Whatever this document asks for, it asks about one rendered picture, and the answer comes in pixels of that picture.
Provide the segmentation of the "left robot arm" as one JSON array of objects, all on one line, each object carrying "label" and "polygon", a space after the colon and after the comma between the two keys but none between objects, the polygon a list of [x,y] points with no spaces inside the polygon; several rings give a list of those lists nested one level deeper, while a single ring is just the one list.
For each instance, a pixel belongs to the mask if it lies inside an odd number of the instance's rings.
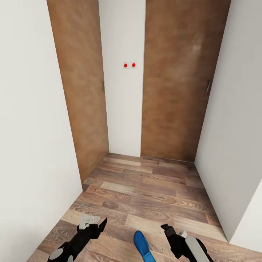
[{"label": "left robot arm", "polygon": [[83,216],[77,226],[77,233],[70,242],[65,242],[48,258],[48,262],[74,262],[90,239],[98,239],[103,232],[107,218],[98,226],[99,216]]}]

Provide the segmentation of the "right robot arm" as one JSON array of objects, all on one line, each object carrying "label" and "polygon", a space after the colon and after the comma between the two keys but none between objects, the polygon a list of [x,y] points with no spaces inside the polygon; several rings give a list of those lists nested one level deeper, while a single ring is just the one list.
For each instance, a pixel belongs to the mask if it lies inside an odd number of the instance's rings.
[{"label": "right robot arm", "polygon": [[176,234],[173,226],[161,225],[171,246],[171,251],[177,259],[182,255],[189,258],[190,262],[214,262],[207,253],[203,243],[193,236],[188,236],[186,231]]}]

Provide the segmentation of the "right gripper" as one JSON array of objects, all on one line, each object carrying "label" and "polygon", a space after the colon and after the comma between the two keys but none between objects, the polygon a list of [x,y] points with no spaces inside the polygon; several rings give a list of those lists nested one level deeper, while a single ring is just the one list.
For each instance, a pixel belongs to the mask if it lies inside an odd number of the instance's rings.
[{"label": "right gripper", "polygon": [[164,232],[171,246],[171,251],[173,252],[175,257],[179,259],[182,256],[182,254],[178,251],[176,247],[176,241],[181,236],[176,234],[176,231],[174,230],[173,226],[168,226],[168,224],[164,224],[161,225],[161,227],[165,230]]}]

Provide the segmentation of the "sandal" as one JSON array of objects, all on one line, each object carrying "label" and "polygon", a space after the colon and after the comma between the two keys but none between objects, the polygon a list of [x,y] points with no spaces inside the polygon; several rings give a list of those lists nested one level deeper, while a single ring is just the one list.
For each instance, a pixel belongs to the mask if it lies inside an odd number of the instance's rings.
[{"label": "sandal", "polygon": [[141,254],[144,262],[156,262],[155,258],[151,254],[149,250],[149,244],[147,240],[145,239],[143,233],[141,231],[136,231],[134,234],[134,244]]}]

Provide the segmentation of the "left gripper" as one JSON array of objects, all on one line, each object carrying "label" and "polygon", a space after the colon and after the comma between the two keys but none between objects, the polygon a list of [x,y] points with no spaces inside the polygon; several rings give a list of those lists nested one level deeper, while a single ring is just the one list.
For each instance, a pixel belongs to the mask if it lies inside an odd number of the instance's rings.
[{"label": "left gripper", "polygon": [[107,218],[98,226],[98,224],[89,224],[84,230],[77,226],[77,233],[74,237],[80,238],[82,241],[82,249],[86,246],[90,239],[98,239],[101,232],[103,232],[107,223]]}]

